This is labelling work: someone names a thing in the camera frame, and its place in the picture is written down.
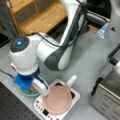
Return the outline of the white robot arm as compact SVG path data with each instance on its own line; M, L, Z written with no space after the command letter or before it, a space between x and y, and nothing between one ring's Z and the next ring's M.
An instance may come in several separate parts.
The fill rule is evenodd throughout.
M43 32L15 37L9 46L11 66L17 75L14 82L23 90L31 86L46 96L49 85L40 77L39 61L52 71L67 67L72 49L81 33L87 16L87 0L60 0L64 6L68 22L59 42Z

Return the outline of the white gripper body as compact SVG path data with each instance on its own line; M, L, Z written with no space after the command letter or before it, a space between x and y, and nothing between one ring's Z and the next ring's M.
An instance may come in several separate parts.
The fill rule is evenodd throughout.
M50 92L49 85L47 82L41 78L34 78L32 81L32 86L42 95L47 96Z

